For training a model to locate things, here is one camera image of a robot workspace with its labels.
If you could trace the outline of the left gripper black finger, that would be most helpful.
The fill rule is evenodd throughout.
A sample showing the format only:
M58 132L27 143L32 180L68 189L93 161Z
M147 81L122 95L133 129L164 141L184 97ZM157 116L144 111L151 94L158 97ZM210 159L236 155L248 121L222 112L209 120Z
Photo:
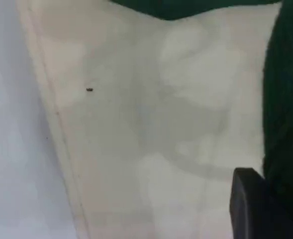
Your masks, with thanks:
M253 168L235 168L229 213L235 239L293 239L293 217Z

